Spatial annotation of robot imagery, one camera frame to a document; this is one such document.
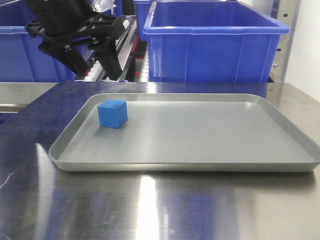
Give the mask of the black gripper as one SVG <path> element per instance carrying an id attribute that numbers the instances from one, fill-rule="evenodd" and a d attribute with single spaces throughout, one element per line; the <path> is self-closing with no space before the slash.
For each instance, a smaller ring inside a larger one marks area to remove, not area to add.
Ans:
<path id="1" fill-rule="evenodd" d="M 120 17 L 93 10 L 89 0 L 26 0 L 36 19 L 25 26 L 35 38 L 42 38 L 38 49 L 68 67 L 76 75 L 90 68 L 76 47 L 88 45 L 95 51 L 105 74 L 117 81 L 122 75 L 116 40 L 125 32 Z"/>

